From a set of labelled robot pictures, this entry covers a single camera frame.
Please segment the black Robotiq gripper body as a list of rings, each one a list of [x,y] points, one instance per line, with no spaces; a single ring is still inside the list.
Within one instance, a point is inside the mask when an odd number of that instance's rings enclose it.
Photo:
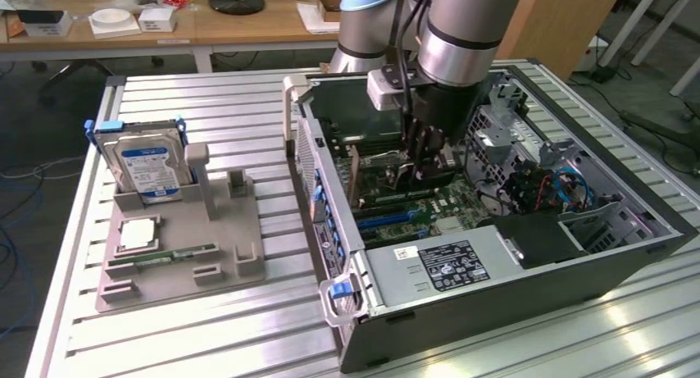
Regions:
[[[442,132],[450,144],[466,134],[475,107],[485,96],[485,84],[467,87],[430,84],[417,88],[414,118],[425,130]]]

